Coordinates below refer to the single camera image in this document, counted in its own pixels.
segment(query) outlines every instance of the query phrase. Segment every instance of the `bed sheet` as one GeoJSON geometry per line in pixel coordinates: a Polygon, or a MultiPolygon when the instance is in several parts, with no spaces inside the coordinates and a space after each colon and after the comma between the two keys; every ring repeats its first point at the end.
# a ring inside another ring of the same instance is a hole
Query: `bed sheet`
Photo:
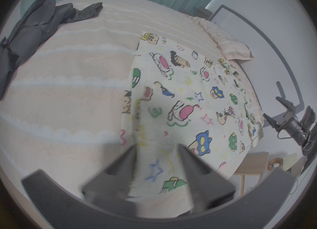
{"type": "Polygon", "coordinates": [[[19,67],[0,102],[0,166],[25,196],[21,178],[41,168],[82,197],[81,187],[120,156],[122,98],[143,30],[222,57],[199,25],[165,6],[146,0],[58,5],[68,2],[104,8],[97,18],[61,25],[19,67]]]}

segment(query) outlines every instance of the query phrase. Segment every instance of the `cartoon print fabric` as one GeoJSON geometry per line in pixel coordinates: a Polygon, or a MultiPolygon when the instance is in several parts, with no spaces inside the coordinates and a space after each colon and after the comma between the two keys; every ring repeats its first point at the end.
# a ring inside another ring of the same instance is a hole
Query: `cartoon print fabric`
{"type": "Polygon", "coordinates": [[[263,136],[235,67],[214,58],[143,33],[121,114],[122,152],[138,145],[130,196],[163,196],[188,187],[177,144],[217,170],[263,136]]]}

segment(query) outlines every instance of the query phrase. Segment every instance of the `pillow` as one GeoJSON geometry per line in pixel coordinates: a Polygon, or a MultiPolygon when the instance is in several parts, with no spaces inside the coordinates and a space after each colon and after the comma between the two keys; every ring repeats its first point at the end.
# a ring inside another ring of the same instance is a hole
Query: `pillow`
{"type": "Polygon", "coordinates": [[[252,60],[254,57],[247,45],[228,34],[217,24],[204,18],[191,17],[214,40],[226,60],[252,60]]]}

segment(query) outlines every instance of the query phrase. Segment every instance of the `headboard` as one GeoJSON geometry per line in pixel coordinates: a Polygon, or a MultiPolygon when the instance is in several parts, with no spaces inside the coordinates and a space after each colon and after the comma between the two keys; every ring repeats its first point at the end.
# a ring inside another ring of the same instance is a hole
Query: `headboard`
{"type": "Polygon", "coordinates": [[[296,105],[296,113],[304,109],[296,78],[273,42],[253,23],[234,10],[221,5],[210,17],[232,36],[250,48],[253,60],[238,60],[238,64],[250,80],[264,113],[279,121],[286,113],[285,108],[275,99],[281,96],[296,105]]]}

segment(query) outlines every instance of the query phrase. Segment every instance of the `cartoon character with yellow hair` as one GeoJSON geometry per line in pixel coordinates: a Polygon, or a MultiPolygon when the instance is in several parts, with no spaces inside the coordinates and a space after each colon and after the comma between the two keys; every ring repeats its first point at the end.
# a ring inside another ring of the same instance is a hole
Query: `cartoon character with yellow hair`
{"type": "Polygon", "coordinates": [[[157,44],[159,37],[156,34],[145,33],[145,35],[141,36],[141,39],[144,41],[148,41],[150,44],[157,44]]]}

